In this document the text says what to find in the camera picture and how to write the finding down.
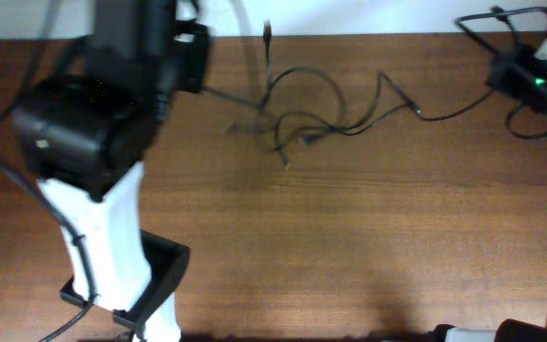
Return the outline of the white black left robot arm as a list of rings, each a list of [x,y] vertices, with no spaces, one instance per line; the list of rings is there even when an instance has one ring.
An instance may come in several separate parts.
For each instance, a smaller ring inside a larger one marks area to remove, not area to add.
[[[144,157],[177,92],[199,93],[211,37],[173,0],[99,1],[91,33],[13,108],[37,195],[58,219],[73,268],[61,291],[99,306],[133,341],[178,341],[185,245],[141,228]]]

